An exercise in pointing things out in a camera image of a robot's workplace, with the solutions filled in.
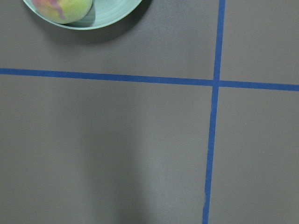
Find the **light green bowl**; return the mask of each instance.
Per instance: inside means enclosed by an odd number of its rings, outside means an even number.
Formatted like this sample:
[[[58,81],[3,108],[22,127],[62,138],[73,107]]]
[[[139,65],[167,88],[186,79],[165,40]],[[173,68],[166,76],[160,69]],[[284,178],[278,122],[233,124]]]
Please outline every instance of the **light green bowl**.
[[[89,13],[81,20],[59,24],[52,22],[38,13],[31,0],[23,0],[25,4],[44,20],[67,29],[98,29],[109,26],[131,13],[142,0],[93,0]]]

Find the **gray surface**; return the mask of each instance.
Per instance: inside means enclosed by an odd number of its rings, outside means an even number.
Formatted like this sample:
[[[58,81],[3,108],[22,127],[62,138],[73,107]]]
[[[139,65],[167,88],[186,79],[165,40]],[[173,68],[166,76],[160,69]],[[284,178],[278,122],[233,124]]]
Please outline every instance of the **gray surface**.
[[[209,224],[299,223],[299,92],[220,89]]]
[[[92,31],[41,20],[2,1],[0,67],[212,79],[218,1],[151,1]]]
[[[200,223],[210,97],[0,75],[0,223]]]
[[[298,8],[298,0],[227,0],[221,79],[299,84]]]

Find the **bowl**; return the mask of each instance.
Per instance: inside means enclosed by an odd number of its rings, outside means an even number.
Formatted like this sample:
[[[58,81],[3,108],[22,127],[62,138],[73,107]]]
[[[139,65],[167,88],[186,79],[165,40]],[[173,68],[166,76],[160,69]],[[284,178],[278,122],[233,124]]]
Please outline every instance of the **bowl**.
[[[142,2],[142,0],[93,0],[91,9],[83,19],[68,24],[59,24],[39,14],[31,0],[23,1],[42,19],[59,27],[78,30],[98,29],[109,26],[126,17]]]

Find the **bowl rim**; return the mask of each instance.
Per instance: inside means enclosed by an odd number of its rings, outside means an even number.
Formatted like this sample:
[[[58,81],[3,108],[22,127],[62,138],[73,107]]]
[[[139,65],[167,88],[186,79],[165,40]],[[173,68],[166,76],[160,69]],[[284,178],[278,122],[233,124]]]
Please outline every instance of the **bowl rim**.
[[[54,24],[58,27],[62,27],[62,28],[66,28],[66,29],[74,29],[74,30],[91,30],[91,29],[99,29],[99,28],[107,27],[107,26],[109,26],[113,23],[116,23],[119,20],[122,20],[123,18],[125,18],[127,15],[129,15],[142,2],[142,0],[134,0],[135,4],[126,13],[124,13],[122,16],[120,16],[119,18],[117,18],[116,20],[113,20],[111,22],[104,23],[104,24],[101,24],[101,25],[98,25],[98,26],[92,26],[92,27],[71,27],[71,26],[66,26],[64,24],[53,22],[53,21],[45,18],[44,16],[42,16],[41,14],[38,13],[38,11],[35,9],[34,6],[29,4],[29,1],[30,0],[23,0],[23,2],[31,9],[31,11],[33,11],[36,15],[38,15],[42,19],[44,19],[47,22],[52,23],[52,24]]]

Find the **blue painter's tape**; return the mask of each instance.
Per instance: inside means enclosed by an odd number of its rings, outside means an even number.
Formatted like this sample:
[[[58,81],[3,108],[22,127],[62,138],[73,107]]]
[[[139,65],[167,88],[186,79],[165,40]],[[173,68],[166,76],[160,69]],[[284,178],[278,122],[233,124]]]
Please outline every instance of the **blue painter's tape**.
[[[209,222],[214,146],[215,146],[215,135],[216,135],[217,106],[218,106],[218,95],[219,95],[219,80],[220,80],[221,55],[222,55],[224,13],[225,13],[225,0],[219,0],[212,105],[211,105],[208,151],[207,151],[207,162],[206,162],[206,183],[205,183],[206,199],[205,199],[205,204],[204,204],[204,209],[202,214],[203,224],[208,224]]]
[[[139,83],[213,86],[213,80],[208,80],[208,79],[114,75],[114,74],[81,73],[81,72],[67,72],[67,71],[45,71],[45,70],[0,68],[0,74],[19,75],[19,76],[110,80],[110,81],[139,82]]]
[[[293,84],[220,81],[219,86],[232,87],[232,88],[247,88],[247,89],[299,91],[299,85],[293,85]]]

